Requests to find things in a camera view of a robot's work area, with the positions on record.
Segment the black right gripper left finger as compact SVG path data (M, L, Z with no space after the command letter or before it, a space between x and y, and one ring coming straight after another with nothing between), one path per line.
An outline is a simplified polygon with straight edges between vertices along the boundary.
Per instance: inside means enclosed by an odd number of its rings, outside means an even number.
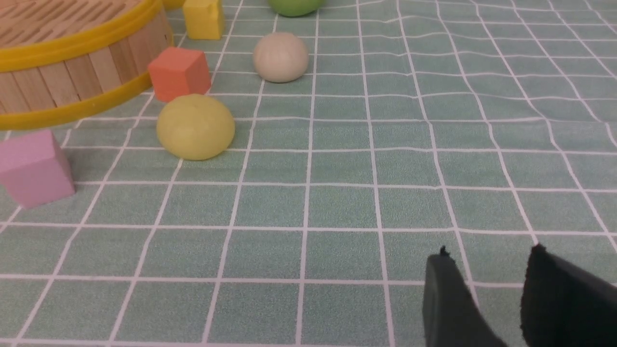
M506 346L484 320L445 246L426 260L423 325L428 347Z

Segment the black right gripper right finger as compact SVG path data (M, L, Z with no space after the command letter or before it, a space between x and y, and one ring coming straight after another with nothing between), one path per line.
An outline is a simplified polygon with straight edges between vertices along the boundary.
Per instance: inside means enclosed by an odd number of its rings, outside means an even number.
M527 260L521 329L529 347L614 347L617 289L537 244Z

